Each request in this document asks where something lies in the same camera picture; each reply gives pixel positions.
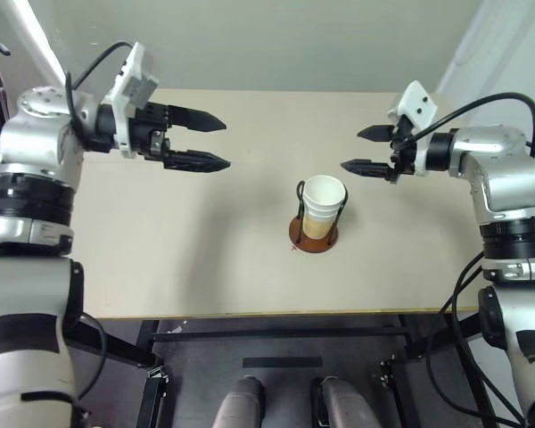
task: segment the metal bracket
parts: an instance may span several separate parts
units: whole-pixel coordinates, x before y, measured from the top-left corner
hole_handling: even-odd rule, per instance
[[[394,355],[390,359],[382,360],[378,363],[382,375],[379,378],[381,385],[388,388],[394,395],[396,409],[399,412],[400,425],[402,428],[420,428],[420,419],[416,412],[414,399],[410,385],[408,385],[404,366],[395,359]]]
[[[329,414],[323,401],[321,391],[322,378],[311,381],[311,426],[312,428],[329,428]]]
[[[155,367],[147,372],[136,428],[154,428],[156,426],[161,400],[167,396],[168,383],[169,376],[163,366]]]

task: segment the paper cup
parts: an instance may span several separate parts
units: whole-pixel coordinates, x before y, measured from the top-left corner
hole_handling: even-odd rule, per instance
[[[345,195],[345,186],[335,177],[313,176],[306,180],[303,187],[303,233],[311,239],[325,238]]]

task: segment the brown coaster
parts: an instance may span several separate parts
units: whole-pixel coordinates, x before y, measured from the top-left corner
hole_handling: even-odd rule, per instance
[[[336,227],[333,230],[333,237],[331,238],[331,243],[327,243],[329,240],[329,235],[323,239],[311,239],[306,236],[303,231],[301,231],[301,239],[298,243],[297,236],[301,228],[301,218],[294,217],[292,222],[289,224],[289,238],[292,240],[293,245],[295,245],[300,250],[306,252],[324,252],[333,248],[339,237],[339,229]]]

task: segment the black stripe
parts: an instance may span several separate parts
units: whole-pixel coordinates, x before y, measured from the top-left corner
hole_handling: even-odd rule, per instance
[[[46,350],[59,353],[55,320],[55,316],[47,314],[2,315],[0,354],[16,350]]]
[[[64,401],[73,405],[73,400],[68,394],[57,391],[36,391],[20,394],[22,401]]]
[[[244,358],[242,368],[254,367],[321,367],[321,357]]]

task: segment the robotic arm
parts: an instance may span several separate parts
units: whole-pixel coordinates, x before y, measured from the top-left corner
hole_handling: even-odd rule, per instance
[[[501,348],[511,363],[522,411],[535,426],[535,160],[526,138],[508,127],[452,129],[413,138],[426,129],[437,107],[418,82],[395,102],[396,124],[373,126],[358,135],[391,142],[387,163],[349,160],[342,166],[364,177],[396,183],[401,174],[447,171],[470,183],[483,239],[484,278],[480,290],[481,329],[486,342]]]
[[[135,44],[109,104],[65,88],[37,87],[18,100],[0,135],[0,427],[85,424],[63,335],[83,313],[81,265],[70,219],[84,151],[116,148],[165,169],[230,166],[207,152],[170,150],[172,125],[209,132],[226,125],[205,111],[148,103],[157,86]]]

